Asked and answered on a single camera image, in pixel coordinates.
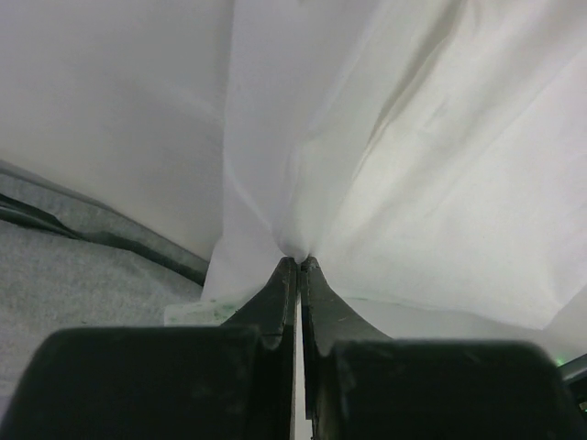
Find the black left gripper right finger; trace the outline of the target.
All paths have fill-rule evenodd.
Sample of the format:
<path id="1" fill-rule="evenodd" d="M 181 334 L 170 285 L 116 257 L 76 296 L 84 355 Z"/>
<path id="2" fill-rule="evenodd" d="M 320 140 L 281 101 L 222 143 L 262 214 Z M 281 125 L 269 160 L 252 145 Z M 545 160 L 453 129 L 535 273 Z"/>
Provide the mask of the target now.
<path id="1" fill-rule="evenodd" d="M 572 386 L 536 345 L 394 339 L 315 258 L 298 271 L 305 415 L 316 439 L 582 439 Z"/>

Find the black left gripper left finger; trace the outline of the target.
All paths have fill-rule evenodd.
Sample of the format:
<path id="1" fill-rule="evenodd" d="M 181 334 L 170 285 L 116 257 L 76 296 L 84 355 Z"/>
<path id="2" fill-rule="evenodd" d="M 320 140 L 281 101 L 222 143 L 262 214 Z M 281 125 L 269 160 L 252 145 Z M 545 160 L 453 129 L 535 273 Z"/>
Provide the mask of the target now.
<path id="1" fill-rule="evenodd" d="M 4 439 L 288 439 L 297 265 L 217 326 L 85 327 L 38 348 Z"/>

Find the white daisy print t shirt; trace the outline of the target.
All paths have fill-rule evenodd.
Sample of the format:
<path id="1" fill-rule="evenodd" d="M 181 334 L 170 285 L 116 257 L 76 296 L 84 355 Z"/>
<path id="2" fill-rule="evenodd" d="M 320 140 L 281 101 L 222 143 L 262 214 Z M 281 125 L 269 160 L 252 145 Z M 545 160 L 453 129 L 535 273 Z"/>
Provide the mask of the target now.
<path id="1" fill-rule="evenodd" d="M 238 1 L 223 142 L 221 212 L 162 229 L 209 296 L 281 256 L 530 328 L 586 289 L 583 1 Z"/>

